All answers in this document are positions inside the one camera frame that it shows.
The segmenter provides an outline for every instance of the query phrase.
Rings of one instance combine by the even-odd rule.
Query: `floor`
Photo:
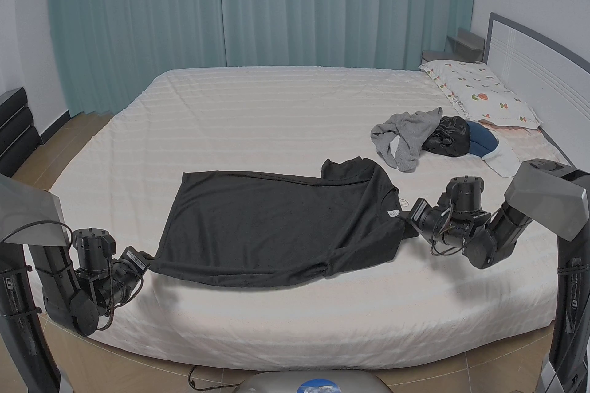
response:
[[[78,115],[40,146],[14,178],[49,190],[70,160],[99,132],[110,115]],[[57,363],[77,393],[181,393],[192,366],[143,357],[64,330],[41,315],[41,326]],[[553,326],[503,339],[419,367],[375,371],[395,393],[531,393],[549,351]],[[198,367],[196,388],[239,383],[253,372]],[[0,342],[0,392],[26,388]],[[215,393],[232,389],[216,389]]]

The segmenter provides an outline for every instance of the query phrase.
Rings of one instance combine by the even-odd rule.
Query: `black t-shirt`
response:
[[[398,189],[370,159],[326,160],[321,178],[185,173],[151,270],[230,287],[287,286],[392,260]]]

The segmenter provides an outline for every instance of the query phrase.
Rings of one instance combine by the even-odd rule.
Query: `mattress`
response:
[[[327,159],[385,168],[402,205],[437,201],[452,177],[483,177],[493,212],[510,183],[478,157],[423,153],[389,168],[369,138],[395,112],[442,107],[423,72],[211,68],[157,77],[70,162],[51,189],[73,228],[100,227],[155,254],[183,172],[248,170],[319,177]],[[564,161],[539,131],[499,131],[521,160]],[[393,261],[285,289],[218,289],[148,271],[138,297],[92,337],[127,351],[212,367],[275,370],[418,365],[546,326],[557,298],[556,237],[532,223],[513,255],[477,270],[432,257],[423,238]],[[31,277],[37,303],[40,282]]]

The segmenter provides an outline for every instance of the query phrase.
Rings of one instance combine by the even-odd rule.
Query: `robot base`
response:
[[[234,393],[391,393],[375,375],[361,370],[305,370],[257,374]]]

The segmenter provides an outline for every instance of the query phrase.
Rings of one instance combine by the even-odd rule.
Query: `pillowcase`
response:
[[[535,112],[504,87],[483,62],[432,60],[419,68],[434,80],[465,119],[530,130],[541,125]]]

